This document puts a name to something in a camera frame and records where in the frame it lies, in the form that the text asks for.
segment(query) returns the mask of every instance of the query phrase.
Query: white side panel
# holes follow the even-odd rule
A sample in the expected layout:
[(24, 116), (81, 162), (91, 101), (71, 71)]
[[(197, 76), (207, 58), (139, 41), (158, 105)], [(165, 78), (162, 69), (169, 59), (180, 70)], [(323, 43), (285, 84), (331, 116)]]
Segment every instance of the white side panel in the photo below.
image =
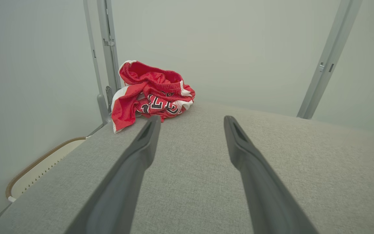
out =
[(82, 0), (0, 0), (0, 212), (22, 169), (101, 123)]
[(112, 3), (120, 63), (177, 71), (197, 101), (297, 116), (340, 0)]
[(374, 132), (374, 1), (363, 1), (313, 120)]

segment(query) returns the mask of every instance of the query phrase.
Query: gray table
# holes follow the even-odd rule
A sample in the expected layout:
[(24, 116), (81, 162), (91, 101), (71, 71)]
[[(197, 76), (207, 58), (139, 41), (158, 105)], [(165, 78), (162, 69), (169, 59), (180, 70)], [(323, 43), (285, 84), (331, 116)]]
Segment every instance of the gray table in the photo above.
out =
[[(374, 136), (311, 120), (195, 103), (161, 126), (132, 233), (252, 233), (223, 117), (233, 115), (320, 233), (374, 233)], [(103, 127), (0, 218), (0, 233), (62, 233), (146, 120)]]

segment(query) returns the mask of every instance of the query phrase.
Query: clothing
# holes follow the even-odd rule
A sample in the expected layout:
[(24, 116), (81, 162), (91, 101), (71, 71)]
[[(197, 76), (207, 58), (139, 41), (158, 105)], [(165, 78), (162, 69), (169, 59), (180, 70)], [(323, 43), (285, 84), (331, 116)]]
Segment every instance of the clothing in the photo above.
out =
[(129, 86), (119, 89), (112, 99), (113, 132), (135, 122), (135, 116), (160, 115), (161, 121), (173, 118), (193, 104), (194, 90), (184, 84), (180, 74), (153, 68), (135, 60), (128, 60), (119, 75)]

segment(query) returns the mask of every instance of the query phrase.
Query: laundry basket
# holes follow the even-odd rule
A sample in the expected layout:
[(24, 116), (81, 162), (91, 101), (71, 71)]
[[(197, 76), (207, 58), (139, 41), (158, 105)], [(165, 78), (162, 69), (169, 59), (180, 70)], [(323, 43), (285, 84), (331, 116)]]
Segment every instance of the laundry basket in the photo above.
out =
[(6, 198), (10, 202), (14, 202), (21, 194), (24, 194), (28, 188), (37, 183), (52, 167), (56, 166), (68, 153), (85, 140), (86, 137), (70, 139), (41, 156), (11, 180), (6, 187)]

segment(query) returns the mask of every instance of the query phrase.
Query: table surface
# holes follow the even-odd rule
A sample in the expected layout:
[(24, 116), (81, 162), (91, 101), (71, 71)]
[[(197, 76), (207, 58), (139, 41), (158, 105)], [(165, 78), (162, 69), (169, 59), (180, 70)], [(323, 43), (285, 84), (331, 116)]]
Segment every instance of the table surface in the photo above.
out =
[[(162, 123), (131, 233), (253, 232), (225, 115), (238, 120), (320, 233), (374, 233), (374, 135), (201, 102)], [(7, 209), (0, 233), (63, 233), (145, 123), (96, 132)]]

